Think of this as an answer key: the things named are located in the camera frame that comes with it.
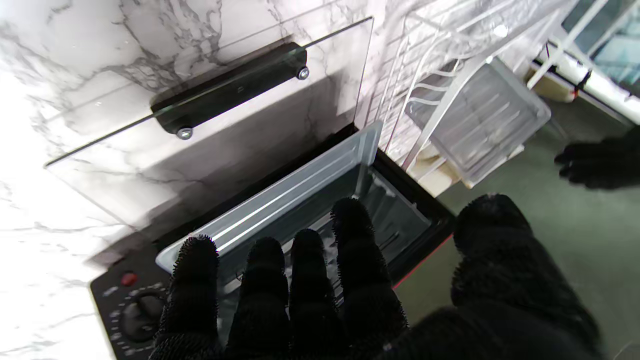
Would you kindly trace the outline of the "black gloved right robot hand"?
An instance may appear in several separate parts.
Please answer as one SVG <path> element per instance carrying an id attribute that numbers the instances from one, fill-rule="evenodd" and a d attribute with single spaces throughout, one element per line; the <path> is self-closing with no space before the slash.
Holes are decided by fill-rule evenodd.
<path id="1" fill-rule="evenodd" d="M 409 326 L 364 205 L 331 210 L 343 289 L 338 309 L 324 246 L 294 238 L 291 281 L 276 239 L 247 256 L 226 347 L 218 339 L 218 253 L 207 235 L 181 246 L 151 360 L 601 360 L 601 335 L 530 223 L 505 194 L 457 216 L 461 255 L 451 306 Z"/>

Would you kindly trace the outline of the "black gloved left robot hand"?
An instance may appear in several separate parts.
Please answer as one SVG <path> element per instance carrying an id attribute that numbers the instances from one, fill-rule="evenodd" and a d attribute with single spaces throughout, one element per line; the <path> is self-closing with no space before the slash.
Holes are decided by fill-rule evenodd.
<path id="1" fill-rule="evenodd" d="M 573 142 L 556 155 L 558 175 L 587 189 L 614 191 L 640 184 L 640 127 L 599 142 Z"/>

